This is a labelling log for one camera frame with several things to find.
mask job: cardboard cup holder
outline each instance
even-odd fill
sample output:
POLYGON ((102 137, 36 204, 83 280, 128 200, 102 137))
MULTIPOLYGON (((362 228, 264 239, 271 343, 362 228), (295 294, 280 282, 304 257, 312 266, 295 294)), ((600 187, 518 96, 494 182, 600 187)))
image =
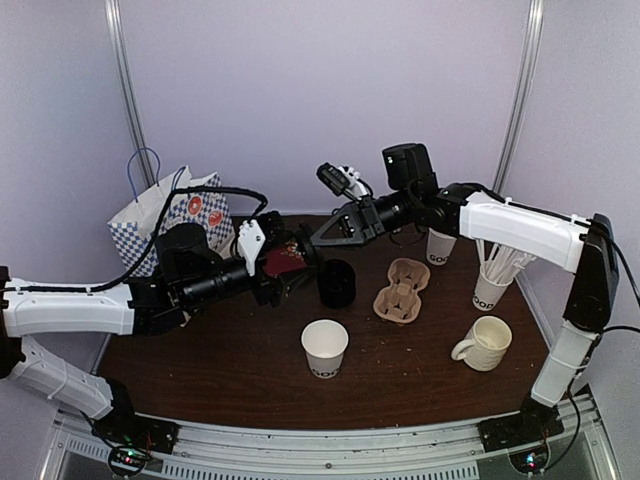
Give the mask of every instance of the cardboard cup holder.
POLYGON ((391 262, 387 277, 391 285, 380 290, 373 310, 383 320, 400 326, 413 322, 422 306, 418 292, 427 287, 431 277, 429 268, 415 260, 397 258, 391 262))

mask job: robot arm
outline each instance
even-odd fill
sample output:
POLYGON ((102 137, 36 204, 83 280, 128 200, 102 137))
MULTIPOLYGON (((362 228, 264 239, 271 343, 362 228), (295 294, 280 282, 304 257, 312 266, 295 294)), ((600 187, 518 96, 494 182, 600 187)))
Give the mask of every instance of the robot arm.
POLYGON ((556 405, 609 322, 618 285, 609 220, 566 217, 502 199, 477 184, 440 189, 426 148, 405 144, 383 151, 396 193, 343 206, 314 234, 316 246, 360 246, 415 222, 454 237, 481 239, 530 253, 575 274, 565 322, 521 411, 479 426, 487 451, 535 442, 562 431, 556 405), (324 238, 340 225, 345 239, 324 238))
MULTIPOLYGON (((304 226, 285 232, 277 213, 250 219, 240 229, 242 258, 223 260, 208 249, 202 227, 181 224, 157 238, 159 267, 152 277, 130 278, 100 293, 92 292, 90 286, 85 293, 43 291, 46 288, 10 281, 6 268, 0 269, 0 292, 7 289, 0 293, 4 317, 0 378, 20 379, 49 398, 76 406, 98 420, 96 427, 104 428, 104 436, 121 442, 143 428, 124 386, 66 364, 29 335, 52 331, 161 334, 184 324, 207 305, 249 290, 259 304, 275 306, 295 284, 285 280, 289 270, 297 277, 307 267, 321 267, 321 248, 363 246, 416 223, 455 237, 497 242, 575 274, 566 322, 520 413, 480 425, 487 450, 538 440, 544 429, 554 431, 555 405, 611 315, 618 271, 604 238, 611 236, 608 219, 549 214, 501 199, 477 184, 456 183, 441 189, 421 144, 385 149, 383 158, 394 193, 374 198, 353 169, 325 164, 318 170, 319 178, 336 195, 344 194, 351 201, 315 233, 304 226), (325 238, 335 226, 343 238, 325 238), (269 253, 287 241, 297 243, 302 265, 270 266, 269 253)), ((145 427, 159 439, 158 444, 167 435, 175 438, 171 430, 175 426, 162 430, 158 423, 162 422, 145 427)), ((167 451, 171 448, 171 442, 165 445, 167 451)))

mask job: black cup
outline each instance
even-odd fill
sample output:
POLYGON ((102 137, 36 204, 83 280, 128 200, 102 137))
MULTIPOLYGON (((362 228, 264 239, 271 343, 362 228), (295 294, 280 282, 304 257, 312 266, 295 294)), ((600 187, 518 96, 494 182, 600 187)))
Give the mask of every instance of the black cup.
POLYGON ((356 298, 356 272, 344 260, 327 260, 318 274, 320 300, 329 308, 344 308, 356 298))

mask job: white paper cup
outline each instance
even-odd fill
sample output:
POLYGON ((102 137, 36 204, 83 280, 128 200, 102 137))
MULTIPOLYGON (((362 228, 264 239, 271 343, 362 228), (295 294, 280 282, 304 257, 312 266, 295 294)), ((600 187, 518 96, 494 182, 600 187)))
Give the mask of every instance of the white paper cup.
POLYGON ((512 339, 511 329, 503 320, 492 316, 480 317, 465 339, 453 348, 451 358, 464 360, 479 372, 488 372, 500 364, 512 339))
POLYGON ((473 305, 483 312, 488 312, 496 306, 507 287, 513 283, 513 279, 509 283, 495 283, 487 280, 484 269, 480 267, 480 275, 476 283, 476 289, 473 292, 473 305))
POLYGON ((449 260, 449 255, 456 238, 429 229, 429 239, 427 240, 427 262, 432 265, 444 265, 449 260))
POLYGON ((349 344, 347 330, 333 320, 316 320, 302 332, 309 368, 318 378, 335 377, 349 344))

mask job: metal frame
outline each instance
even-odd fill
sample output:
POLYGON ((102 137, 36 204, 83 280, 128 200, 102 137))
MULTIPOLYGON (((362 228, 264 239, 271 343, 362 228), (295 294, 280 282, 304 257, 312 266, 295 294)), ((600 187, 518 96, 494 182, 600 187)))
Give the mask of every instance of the metal frame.
MULTIPOLYGON (((576 397, 576 401, 583 419, 586 448, 596 464, 598 478, 618 480, 617 465, 595 401, 589 394, 576 397)), ((570 438, 576 424, 575 412, 568 401, 562 402, 559 409, 566 431, 554 437, 554 441, 570 438)), ((259 430, 179 421, 173 455, 154 454, 157 461, 145 472, 178 479, 235 475, 236 479, 367 480, 404 479, 412 475, 423 478, 425 474, 429 478, 430 472, 435 475, 463 469, 473 475, 452 478, 473 479, 478 478, 479 461, 504 457, 507 453, 484 452, 477 429, 481 420, 344 431, 259 430)), ((60 411, 54 432, 39 478, 59 478, 67 452, 104 463, 108 449, 91 436, 89 426, 77 414, 60 411)))
POLYGON ((520 137, 520 130, 522 129, 525 106, 531 90, 531 83, 538 60, 538 50, 542 36, 543 12, 544 0, 530 1, 529 21, 525 33, 524 47, 522 49, 522 61, 520 63, 516 95, 513 101, 507 134, 502 146, 500 163, 498 164, 498 170, 493 181, 493 190, 498 193, 502 193, 504 190, 509 169, 511 168, 513 154, 518 143, 518 138, 520 137))
MULTIPOLYGON (((138 104, 133 90, 133 82, 131 80, 131 70, 129 69, 129 60, 127 58, 127 49, 122 29, 122 20, 120 18, 120 1, 105 0, 105 12, 107 15, 107 26, 109 27, 109 35, 113 45, 113 53, 116 57, 118 65, 118 74, 120 78, 120 86, 124 103, 127 109, 127 120, 131 140, 136 150, 140 150, 147 146, 142 130, 142 122, 138 112, 138 104)), ((153 170, 149 161, 149 154, 146 150, 142 150, 138 156, 138 163, 142 171, 145 186, 149 188, 155 183, 153 170)))

